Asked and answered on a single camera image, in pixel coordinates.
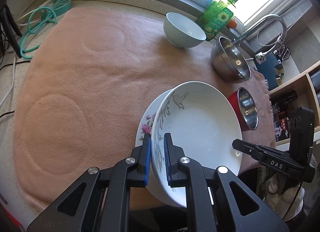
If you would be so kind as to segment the green dish soap bottle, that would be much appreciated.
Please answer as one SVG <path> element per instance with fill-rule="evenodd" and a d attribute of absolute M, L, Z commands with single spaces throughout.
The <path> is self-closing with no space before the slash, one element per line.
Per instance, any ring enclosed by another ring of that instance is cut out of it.
<path fill-rule="evenodd" d="M 206 41 L 212 40 L 233 18 L 238 0 L 212 0 L 195 23 L 204 31 Z"/>

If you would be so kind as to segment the white floral rimmed plate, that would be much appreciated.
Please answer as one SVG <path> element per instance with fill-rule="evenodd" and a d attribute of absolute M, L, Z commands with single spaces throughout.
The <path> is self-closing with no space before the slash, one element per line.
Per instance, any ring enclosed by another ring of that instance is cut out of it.
<path fill-rule="evenodd" d="M 139 127 L 137 130 L 136 134 L 136 142 L 135 142 L 135 147 L 140 146 L 143 142 L 144 138 L 144 133 L 151 133 L 153 121 L 156 115 L 156 112 L 162 102 L 162 100 L 166 97 L 166 95 L 170 92 L 171 90 L 167 90 L 161 95 L 157 96 L 156 99 L 146 109 L 140 123 Z M 146 187 L 148 191 L 152 194 L 152 196 L 155 196 L 158 200 L 160 200 L 162 203 L 165 203 L 167 205 L 171 205 L 173 207 L 180 207 L 180 208 L 186 208 L 186 206 L 181 206 L 177 203 L 175 203 L 170 197 L 167 196 L 165 191 L 162 190 L 161 185 L 158 183 L 154 172 L 152 168 L 152 162 L 150 162 L 150 174 L 149 174 L 149 182 L 148 186 Z"/>

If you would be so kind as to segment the stainless steel bowl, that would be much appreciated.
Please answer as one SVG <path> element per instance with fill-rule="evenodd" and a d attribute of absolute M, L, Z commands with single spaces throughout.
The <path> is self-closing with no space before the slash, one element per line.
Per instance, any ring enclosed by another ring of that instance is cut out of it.
<path fill-rule="evenodd" d="M 210 57 L 218 76 L 228 83 L 242 83 L 252 77 L 250 67 L 237 47 L 220 36 L 212 47 Z"/>

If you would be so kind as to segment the round teal power strip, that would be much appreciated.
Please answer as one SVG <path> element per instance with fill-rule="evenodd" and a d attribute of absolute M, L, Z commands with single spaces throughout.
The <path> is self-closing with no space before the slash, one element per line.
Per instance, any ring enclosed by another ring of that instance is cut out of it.
<path fill-rule="evenodd" d="M 48 7 L 52 9 L 56 17 L 59 17 L 71 9 L 71 0 L 47 0 L 41 5 L 41 7 Z M 47 16 L 50 16 L 52 19 L 55 18 L 50 10 L 41 9 L 41 19 L 44 20 Z"/>

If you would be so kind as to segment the chrome kitchen faucet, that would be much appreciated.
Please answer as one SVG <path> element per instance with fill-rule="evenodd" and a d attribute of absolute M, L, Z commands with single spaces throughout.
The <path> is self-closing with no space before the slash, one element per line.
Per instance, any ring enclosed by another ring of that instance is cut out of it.
<path fill-rule="evenodd" d="M 284 44 L 286 36 L 287 24 L 285 20 L 279 15 L 268 14 L 250 26 L 240 36 L 234 38 L 232 43 L 240 45 L 245 40 L 253 41 L 253 37 L 255 37 L 255 44 L 260 46 L 261 51 L 256 53 L 253 58 L 255 62 L 262 64 L 267 60 L 269 54 L 272 54 Z"/>

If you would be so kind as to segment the pink towel mat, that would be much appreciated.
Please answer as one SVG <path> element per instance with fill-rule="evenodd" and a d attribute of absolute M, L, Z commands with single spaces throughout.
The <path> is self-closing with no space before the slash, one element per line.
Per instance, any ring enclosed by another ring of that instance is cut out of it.
<path fill-rule="evenodd" d="M 148 18 L 69 10 L 32 58 L 15 109 L 13 159 L 28 207 L 42 212 L 88 168 L 129 156 L 144 111 L 164 91 L 202 81 L 231 95 L 238 86 L 217 75 L 211 50 L 174 47 Z"/>

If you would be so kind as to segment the white grey-leaf pattern plate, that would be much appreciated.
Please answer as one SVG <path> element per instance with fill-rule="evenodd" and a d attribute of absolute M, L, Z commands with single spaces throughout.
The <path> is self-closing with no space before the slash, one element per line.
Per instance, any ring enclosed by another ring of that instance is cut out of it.
<path fill-rule="evenodd" d="M 164 134 L 202 166 L 225 166 L 239 174 L 242 153 L 232 148 L 242 133 L 234 109 L 216 88 L 199 81 L 179 84 L 157 98 L 151 129 L 152 168 L 148 190 L 165 204 L 185 207 L 185 189 L 167 183 Z"/>

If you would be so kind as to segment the pale green ceramic bowl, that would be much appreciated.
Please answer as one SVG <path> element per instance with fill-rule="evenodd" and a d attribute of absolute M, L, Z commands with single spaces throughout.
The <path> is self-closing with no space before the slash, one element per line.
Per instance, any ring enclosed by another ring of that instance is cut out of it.
<path fill-rule="evenodd" d="M 177 48 L 193 48 L 206 40 L 206 34 L 200 26 L 175 12 L 166 14 L 163 30 L 169 43 Z"/>

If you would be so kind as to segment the red steel-lined bowl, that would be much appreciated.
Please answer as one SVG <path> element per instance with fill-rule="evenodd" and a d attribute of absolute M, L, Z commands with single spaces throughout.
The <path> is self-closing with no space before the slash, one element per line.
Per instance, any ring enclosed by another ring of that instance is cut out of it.
<path fill-rule="evenodd" d="M 258 127 L 258 110 L 250 92 L 240 87 L 228 98 L 229 103 L 235 111 L 242 132 L 254 131 Z"/>

